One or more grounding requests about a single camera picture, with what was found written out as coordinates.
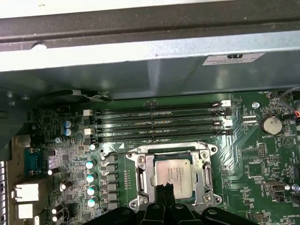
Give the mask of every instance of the motherboard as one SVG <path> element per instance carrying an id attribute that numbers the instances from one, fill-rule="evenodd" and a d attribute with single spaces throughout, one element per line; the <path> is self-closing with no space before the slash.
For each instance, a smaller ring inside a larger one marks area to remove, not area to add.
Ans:
<path id="1" fill-rule="evenodd" d="M 220 207 L 262 225 L 300 224 L 295 115 L 274 91 L 120 100 L 34 113 L 25 176 L 53 179 L 47 224 L 80 225 L 154 201 Z M 286 99 L 293 105 L 293 97 Z"/>

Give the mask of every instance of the cpu socket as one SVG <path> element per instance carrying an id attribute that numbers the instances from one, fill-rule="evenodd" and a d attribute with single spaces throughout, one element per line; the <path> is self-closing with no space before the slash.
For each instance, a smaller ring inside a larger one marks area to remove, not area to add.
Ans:
<path id="1" fill-rule="evenodd" d="M 170 183 L 178 203 L 192 204 L 196 211 L 218 205 L 222 198 L 213 193 L 210 157 L 217 146 L 203 142 L 143 145 L 128 152 L 135 163 L 137 197 L 129 207 L 155 200 L 155 186 Z"/>

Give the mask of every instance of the green circuit board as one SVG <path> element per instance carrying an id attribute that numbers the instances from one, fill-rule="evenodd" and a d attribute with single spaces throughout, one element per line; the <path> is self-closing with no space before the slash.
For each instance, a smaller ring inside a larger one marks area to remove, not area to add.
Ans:
<path id="1" fill-rule="evenodd" d="M 31 142 L 42 146 L 47 167 L 60 169 L 53 176 L 55 189 L 49 195 L 48 224 L 51 209 L 61 202 L 73 203 L 75 216 L 69 221 L 73 225 L 110 210 L 110 173 L 106 172 L 104 160 L 107 152 L 117 153 L 115 171 L 111 173 L 115 175 L 112 183 L 117 184 L 117 199 L 112 202 L 128 206 L 136 198 L 137 188 L 135 164 L 124 153 L 142 145 L 194 141 L 218 147 L 211 156 L 213 191 L 222 197 L 218 207 L 259 224 L 300 224 L 300 206 L 291 200 L 297 192 L 285 190 L 278 196 L 265 185 L 270 180 L 289 187 L 300 184 L 299 174 L 295 174 L 295 168 L 300 166 L 296 121 L 273 93 L 277 92 L 122 100 L 36 111 L 39 129 L 34 130 Z M 222 101 L 230 101 L 230 105 L 211 107 L 212 103 Z M 287 101 L 292 104 L 292 97 Z M 266 117 L 280 120 L 278 134 L 263 131 L 262 121 Z M 232 124 L 219 125 L 218 121 L 224 119 Z M 64 134 L 67 120 L 72 122 L 70 136 Z M 91 150 L 91 144 L 98 148 Z M 97 164 L 89 170 L 85 165 L 91 159 Z M 97 175 L 91 183 L 97 186 L 94 196 L 98 201 L 94 207 L 87 205 L 89 173 Z M 61 192 L 62 180 L 71 180 L 72 187 Z"/>

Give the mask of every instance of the metal socket frame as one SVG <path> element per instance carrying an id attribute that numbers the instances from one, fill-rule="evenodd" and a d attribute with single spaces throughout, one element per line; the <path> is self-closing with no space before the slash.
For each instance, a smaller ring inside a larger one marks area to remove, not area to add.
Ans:
<path id="1" fill-rule="evenodd" d="M 182 148 L 193 148 L 194 150 L 180 150 Z M 179 149 L 178 151 L 164 153 L 149 153 L 149 150 Z M 138 195 L 129 202 L 129 207 L 139 210 L 139 206 L 152 203 L 155 200 L 155 187 L 151 184 L 151 178 L 155 176 L 154 159 L 157 155 L 171 155 L 188 153 L 192 157 L 193 172 L 197 175 L 195 183 L 196 211 L 203 211 L 207 207 L 220 204 L 222 198 L 213 193 L 213 181 L 210 157 L 218 151 L 217 146 L 204 142 L 183 142 L 171 144 L 143 145 L 129 151 L 126 157 L 135 163 L 136 188 Z"/>

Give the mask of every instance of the white label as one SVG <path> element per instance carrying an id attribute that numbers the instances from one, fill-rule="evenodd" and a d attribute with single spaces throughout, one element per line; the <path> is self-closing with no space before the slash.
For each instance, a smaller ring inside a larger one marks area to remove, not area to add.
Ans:
<path id="1" fill-rule="evenodd" d="M 221 65 L 221 64 L 232 64 L 232 63 L 247 63 L 253 62 L 264 55 L 264 53 L 251 53 L 251 54 L 229 54 L 219 56 L 209 56 L 203 63 L 204 66 L 208 65 Z"/>

